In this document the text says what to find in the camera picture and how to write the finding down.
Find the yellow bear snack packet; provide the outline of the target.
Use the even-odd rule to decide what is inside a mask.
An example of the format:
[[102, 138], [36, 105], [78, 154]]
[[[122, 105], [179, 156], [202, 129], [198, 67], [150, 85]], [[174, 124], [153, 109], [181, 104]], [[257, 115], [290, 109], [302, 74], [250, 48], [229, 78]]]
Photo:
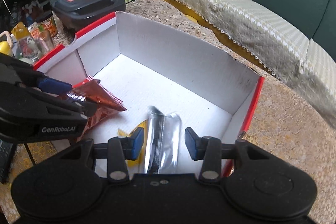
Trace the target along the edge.
[[133, 168], [133, 167], [139, 167], [142, 163], [143, 163], [143, 160], [145, 158], [145, 150], [146, 150], [146, 143], [147, 143], [147, 133], [148, 133], [148, 120], [144, 120], [142, 121], [132, 132], [130, 133], [126, 133], [124, 131], [122, 131], [122, 129], [118, 129], [117, 130], [117, 136], [119, 137], [130, 137], [131, 135], [133, 135], [136, 131], [136, 129], [138, 127], [141, 127], [143, 128], [144, 130], [144, 141], [143, 141], [143, 145], [142, 145], [142, 148], [141, 148], [141, 152], [139, 154], [139, 157], [135, 160], [135, 161], [131, 161], [131, 160], [127, 160], [126, 163], [127, 163], [127, 166], [129, 168]]

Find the silver foil snack packet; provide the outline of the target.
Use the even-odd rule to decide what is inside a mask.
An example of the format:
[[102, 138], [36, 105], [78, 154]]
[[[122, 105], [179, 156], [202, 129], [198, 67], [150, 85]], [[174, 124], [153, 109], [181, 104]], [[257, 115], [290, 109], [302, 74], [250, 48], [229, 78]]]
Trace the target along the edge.
[[146, 174], [174, 174], [177, 172], [182, 121], [177, 113], [163, 114], [151, 106], [143, 160]]

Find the black remote with buttons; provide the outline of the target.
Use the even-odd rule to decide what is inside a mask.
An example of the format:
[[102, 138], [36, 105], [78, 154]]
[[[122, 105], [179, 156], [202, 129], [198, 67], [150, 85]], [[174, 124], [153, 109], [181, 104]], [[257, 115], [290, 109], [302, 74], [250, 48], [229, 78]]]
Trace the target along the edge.
[[0, 144], [0, 181], [1, 184], [7, 182], [7, 178], [10, 172], [11, 163], [15, 155], [17, 145], [13, 143], [7, 143], [1, 140]]

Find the clear glass jar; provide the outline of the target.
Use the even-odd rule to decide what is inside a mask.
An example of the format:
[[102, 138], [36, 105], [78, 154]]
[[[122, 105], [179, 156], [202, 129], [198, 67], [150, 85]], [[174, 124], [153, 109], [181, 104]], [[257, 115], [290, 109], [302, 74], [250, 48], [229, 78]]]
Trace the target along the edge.
[[40, 32], [34, 39], [42, 55], [46, 55], [55, 48], [48, 30]]

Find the yellow capped small bottle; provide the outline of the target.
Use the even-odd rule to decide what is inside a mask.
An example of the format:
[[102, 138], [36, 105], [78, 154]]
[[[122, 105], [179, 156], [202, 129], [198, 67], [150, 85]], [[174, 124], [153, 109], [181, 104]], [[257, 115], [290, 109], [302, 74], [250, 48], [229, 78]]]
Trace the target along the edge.
[[0, 42], [0, 53], [13, 57], [13, 51], [11, 45], [7, 41]]

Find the pink mug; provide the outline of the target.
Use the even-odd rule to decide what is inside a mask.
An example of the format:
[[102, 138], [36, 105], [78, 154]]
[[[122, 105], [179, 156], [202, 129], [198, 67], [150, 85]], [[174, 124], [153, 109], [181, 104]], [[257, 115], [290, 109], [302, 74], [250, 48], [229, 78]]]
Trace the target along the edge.
[[9, 44], [10, 47], [13, 46], [13, 40], [11, 38], [11, 34], [8, 31], [4, 31], [2, 33], [0, 33], [0, 38], [2, 38], [3, 36], [6, 37], [6, 41]]

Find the orange label jar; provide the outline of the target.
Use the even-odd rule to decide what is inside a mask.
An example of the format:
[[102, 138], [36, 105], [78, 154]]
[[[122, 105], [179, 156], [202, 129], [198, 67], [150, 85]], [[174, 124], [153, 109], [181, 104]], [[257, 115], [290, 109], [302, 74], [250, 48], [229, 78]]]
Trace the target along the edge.
[[58, 34], [58, 28], [51, 10], [46, 11], [37, 17], [37, 25], [40, 32], [48, 31], [52, 38]]

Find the black plastic lidded container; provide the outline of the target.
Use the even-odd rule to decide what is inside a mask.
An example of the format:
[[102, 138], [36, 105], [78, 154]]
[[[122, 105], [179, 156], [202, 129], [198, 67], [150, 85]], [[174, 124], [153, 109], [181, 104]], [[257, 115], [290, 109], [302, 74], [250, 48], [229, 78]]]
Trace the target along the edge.
[[52, 11], [69, 30], [78, 31], [114, 11], [125, 11], [124, 0], [56, 0]]

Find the red cardboard box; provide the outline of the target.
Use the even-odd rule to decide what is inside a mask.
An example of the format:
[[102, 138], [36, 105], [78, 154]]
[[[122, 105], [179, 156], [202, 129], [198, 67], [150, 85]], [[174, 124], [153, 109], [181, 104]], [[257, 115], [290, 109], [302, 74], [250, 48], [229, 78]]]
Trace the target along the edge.
[[125, 111], [85, 134], [105, 143], [130, 132], [150, 107], [177, 114], [183, 128], [234, 143], [250, 125], [264, 79], [227, 51], [164, 24], [116, 12], [79, 31], [34, 68], [77, 85], [88, 76]]

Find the beige patterned sofa cover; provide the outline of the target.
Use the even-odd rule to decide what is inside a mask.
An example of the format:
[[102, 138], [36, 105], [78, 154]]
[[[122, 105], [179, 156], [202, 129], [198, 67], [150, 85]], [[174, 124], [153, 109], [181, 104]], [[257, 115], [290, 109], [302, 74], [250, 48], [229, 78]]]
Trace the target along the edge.
[[258, 63], [335, 125], [335, 61], [313, 39], [252, 0], [165, 0]]

